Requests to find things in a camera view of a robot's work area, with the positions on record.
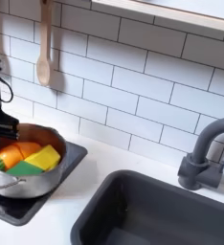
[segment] orange toy food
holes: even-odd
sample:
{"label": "orange toy food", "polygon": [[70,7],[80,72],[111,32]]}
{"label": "orange toy food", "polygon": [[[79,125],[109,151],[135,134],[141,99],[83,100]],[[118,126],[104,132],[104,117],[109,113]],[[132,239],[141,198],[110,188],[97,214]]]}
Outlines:
{"label": "orange toy food", "polygon": [[8,170],[40,149],[41,146],[36,143],[14,143],[0,150],[0,159]]}
{"label": "orange toy food", "polygon": [[41,146],[34,142],[17,142],[12,145],[18,147],[24,159],[41,150]]}

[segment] stainless steel pot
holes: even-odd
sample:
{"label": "stainless steel pot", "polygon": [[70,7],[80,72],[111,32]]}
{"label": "stainless steel pot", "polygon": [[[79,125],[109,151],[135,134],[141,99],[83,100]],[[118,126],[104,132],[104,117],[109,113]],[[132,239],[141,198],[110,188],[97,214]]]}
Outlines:
{"label": "stainless steel pot", "polygon": [[[0,171],[0,195],[10,198],[34,198],[46,194],[60,182],[62,169],[67,161],[65,140],[52,128],[34,124],[19,124],[19,142],[36,142],[40,145],[52,145],[60,154],[61,161],[53,170],[38,175],[14,177]],[[10,144],[1,139],[0,147]]]}

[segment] yellow sponge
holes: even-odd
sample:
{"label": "yellow sponge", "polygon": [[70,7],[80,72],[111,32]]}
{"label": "yellow sponge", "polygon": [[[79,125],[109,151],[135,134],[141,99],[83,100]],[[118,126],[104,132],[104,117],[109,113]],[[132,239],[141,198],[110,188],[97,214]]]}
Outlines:
{"label": "yellow sponge", "polygon": [[60,158],[56,150],[51,145],[47,145],[24,161],[46,171],[55,168]]}

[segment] faucet handle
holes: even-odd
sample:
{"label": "faucet handle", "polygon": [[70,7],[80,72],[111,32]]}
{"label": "faucet handle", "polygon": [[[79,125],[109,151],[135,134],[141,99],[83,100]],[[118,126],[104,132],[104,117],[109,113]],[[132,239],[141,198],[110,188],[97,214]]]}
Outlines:
{"label": "faucet handle", "polygon": [[224,169],[224,161],[220,162],[219,165],[210,165],[206,170],[200,172],[195,180],[203,185],[211,188],[218,188]]}

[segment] tile backsplash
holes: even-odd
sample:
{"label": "tile backsplash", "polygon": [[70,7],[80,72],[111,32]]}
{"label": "tile backsplash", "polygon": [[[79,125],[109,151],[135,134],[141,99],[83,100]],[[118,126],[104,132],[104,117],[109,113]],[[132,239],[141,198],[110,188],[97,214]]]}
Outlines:
{"label": "tile backsplash", "polygon": [[[179,166],[224,118],[224,32],[81,0],[56,0],[50,87],[39,84],[39,0],[0,0],[4,109]],[[7,97],[6,88],[2,96]],[[208,158],[224,160],[224,135]]]}

